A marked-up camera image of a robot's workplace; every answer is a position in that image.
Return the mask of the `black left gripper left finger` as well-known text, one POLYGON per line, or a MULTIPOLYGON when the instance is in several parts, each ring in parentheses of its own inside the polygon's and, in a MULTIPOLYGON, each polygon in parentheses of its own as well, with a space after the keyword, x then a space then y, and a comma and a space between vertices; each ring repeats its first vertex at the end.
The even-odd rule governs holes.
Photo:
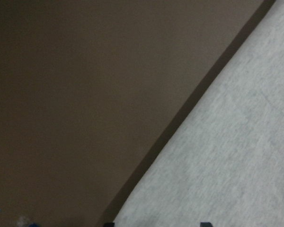
POLYGON ((105 223, 103 227, 115 227, 115 223, 114 222, 105 223))

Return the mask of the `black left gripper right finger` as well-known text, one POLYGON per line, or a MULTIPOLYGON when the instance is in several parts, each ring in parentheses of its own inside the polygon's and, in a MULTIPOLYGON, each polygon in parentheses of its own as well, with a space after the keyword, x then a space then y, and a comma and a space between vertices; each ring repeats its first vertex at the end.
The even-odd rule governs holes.
POLYGON ((213 227, 211 222, 201 222, 200 227, 213 227))

